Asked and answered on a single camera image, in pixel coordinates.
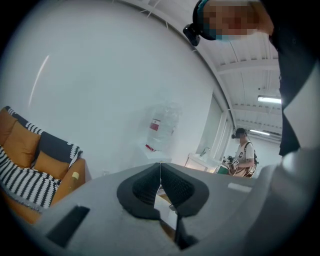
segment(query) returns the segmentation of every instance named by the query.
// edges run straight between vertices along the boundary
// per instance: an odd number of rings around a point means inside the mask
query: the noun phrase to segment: white t-shirt
[[[255,149],[252,143],[249,143],[246,146],[247,142],[238,147],[238,151],[236,152],[235,158],[239,161],[240,164],[246,163],[248,159],[255,158]]]

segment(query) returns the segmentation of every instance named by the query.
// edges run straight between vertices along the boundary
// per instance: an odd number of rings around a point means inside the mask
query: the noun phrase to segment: ceiling
[[[192,22],[198,0],[121,0],[138,6],[146,17],[156,15],[182,33]],[[241,40],[207,41],[196,48],[214,73],[236,127],[271,133],[267,140],[281,140],[280,104],[258,102],[258,95],[279,97],[278,53],[268,36],[255,33]]]

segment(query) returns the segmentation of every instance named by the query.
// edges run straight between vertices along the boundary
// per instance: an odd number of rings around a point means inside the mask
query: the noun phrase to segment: plastic water bottle
[[[151,120],[146,147],[152,151],[165,151],[182,115],[181,107],[174,102],[162,104]]]

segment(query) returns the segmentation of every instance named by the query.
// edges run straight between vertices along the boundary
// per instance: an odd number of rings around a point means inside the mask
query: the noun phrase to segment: black and white striped blanket
[[[49,208],[61,179],[32,168],[20,168],[0,145],[0,186],[17,201],[39,213]]]

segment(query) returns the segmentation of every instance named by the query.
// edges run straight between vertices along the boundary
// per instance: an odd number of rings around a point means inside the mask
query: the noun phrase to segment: man
[[[238,177],[251,177],[254,172],[255,163],[255,149],[249,141],[247,132],[243,128],[238,128],[235,131],[235,140],[239,143],[238,150],[235,154],[235,159],[239,164],[235,169],[229,169],[228,174]]]
[[[238,39],[256,31],[269,35],[278,51],[281,73],[281,156],[300,148],[283,111],[303,87],[319,58],[318,35],[314,35],[319,23],[316,12],[317,8],[309,2],[275,0],[203,0],[197,10],[198,25],[216,40]]]

